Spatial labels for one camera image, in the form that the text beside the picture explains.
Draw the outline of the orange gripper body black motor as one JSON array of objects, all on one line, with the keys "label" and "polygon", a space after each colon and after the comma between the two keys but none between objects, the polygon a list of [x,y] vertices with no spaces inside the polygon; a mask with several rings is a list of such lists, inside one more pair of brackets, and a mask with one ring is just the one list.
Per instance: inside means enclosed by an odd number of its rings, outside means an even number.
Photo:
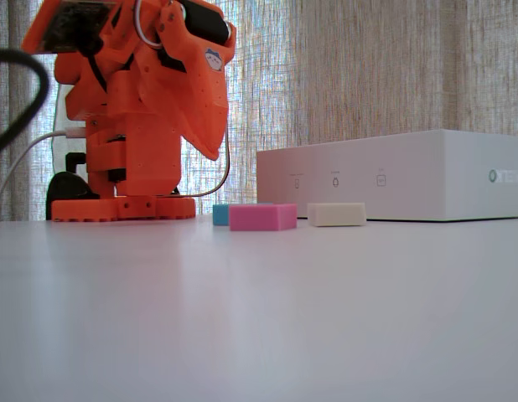
[{"label": "orange gripper body black motor", "polygon": [[156,32],[161,65],[178,72],[222,74],[235,54],[236,28],[205,1],[169,2],[160,11]]}]

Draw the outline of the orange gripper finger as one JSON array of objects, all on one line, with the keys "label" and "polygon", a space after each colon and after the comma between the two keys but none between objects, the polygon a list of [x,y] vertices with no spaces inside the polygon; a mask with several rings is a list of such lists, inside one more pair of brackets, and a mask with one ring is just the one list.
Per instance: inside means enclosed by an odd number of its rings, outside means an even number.
[{"label": "orange gripper finger", "polygon": [[210,67],[186,73],[170,70],[169,77],[184,139],[204,157],[216,160],[228,116],[225,71]]}]

